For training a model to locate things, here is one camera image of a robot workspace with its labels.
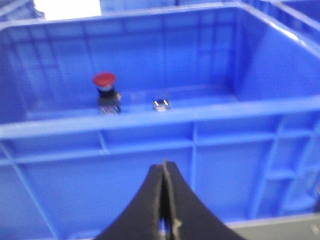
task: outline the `red button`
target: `red button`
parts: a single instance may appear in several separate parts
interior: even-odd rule
[[[116,75],[112,72],[101,72],[95,75],[93,82],[98,87],[107,87],[113,85],[116,81]]]

